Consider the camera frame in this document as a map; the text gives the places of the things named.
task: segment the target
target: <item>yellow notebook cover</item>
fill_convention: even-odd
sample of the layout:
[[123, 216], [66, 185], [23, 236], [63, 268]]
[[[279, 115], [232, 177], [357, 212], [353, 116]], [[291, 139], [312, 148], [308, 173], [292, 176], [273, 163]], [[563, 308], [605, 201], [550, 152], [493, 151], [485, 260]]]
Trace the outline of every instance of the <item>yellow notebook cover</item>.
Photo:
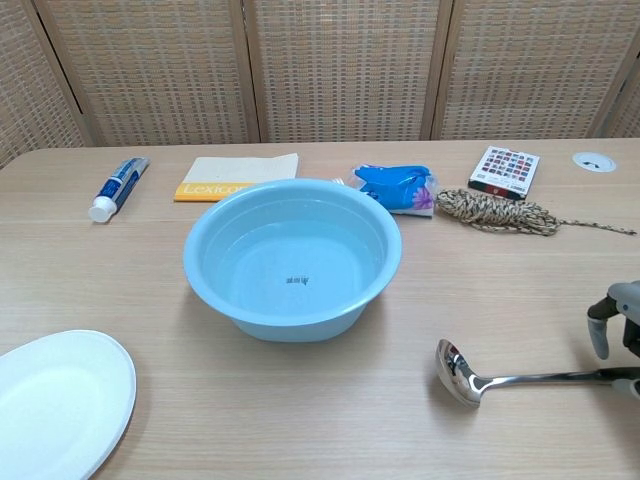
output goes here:
[[295, 178], [298, 154], [280, 157], [198, 157], [178, 186], [176, 202], [217, 202], [256, 183]]

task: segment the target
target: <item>toothpaste tube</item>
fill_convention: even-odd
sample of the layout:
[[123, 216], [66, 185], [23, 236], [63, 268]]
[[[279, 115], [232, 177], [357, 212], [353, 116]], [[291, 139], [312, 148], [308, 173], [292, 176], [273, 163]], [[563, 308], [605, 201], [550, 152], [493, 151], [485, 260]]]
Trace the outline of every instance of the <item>toothpaste tube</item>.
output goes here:
[[377, 200], [391, 213], [433, 216], [438, 182], [427, 167], [361, 165], [352, 171], [346, 184]]
[[122, 162], [93, 200], [89, 218], [105, 223], [120, 210], [149, 161], [147, 157], [134, 157]]

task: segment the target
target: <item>metal ladle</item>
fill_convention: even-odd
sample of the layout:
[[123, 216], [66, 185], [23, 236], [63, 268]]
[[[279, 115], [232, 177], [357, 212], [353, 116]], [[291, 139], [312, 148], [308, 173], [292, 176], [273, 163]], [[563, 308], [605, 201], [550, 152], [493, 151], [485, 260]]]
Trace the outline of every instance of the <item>metal ladle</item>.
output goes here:
[[592, 372], [551, 373], [480, 377], [448, 340], [440, 340], [436, 350], [438, 376], [461, 403], [478, 408], [482, 395], [490, 388], [527, 383], [593, 383], [612, 385], [616, 390], [640, 399], [640, 367], [603, 368]]

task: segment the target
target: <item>light blue plastic basin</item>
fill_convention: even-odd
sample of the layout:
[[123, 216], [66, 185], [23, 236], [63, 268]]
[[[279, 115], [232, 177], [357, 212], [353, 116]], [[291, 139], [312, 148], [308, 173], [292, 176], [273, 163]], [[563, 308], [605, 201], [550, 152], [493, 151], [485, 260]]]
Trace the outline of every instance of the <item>light blue plastic basin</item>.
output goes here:
[[249, 335], [312, 342], [353, 325], [401, 256], [398, 227], [375, 200], [292, 179], [207, 210], [187, 237], [184, 268], [196, 294]]

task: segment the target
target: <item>oval plate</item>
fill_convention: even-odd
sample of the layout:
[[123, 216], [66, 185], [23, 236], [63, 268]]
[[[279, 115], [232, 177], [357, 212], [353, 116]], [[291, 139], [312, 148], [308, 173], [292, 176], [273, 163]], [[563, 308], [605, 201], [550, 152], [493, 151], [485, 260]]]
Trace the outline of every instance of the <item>oval plate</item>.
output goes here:
[[136, 375], [100, 332], [70, 330], [0, 357], [0, 478], [88, 478], [131, 417]]

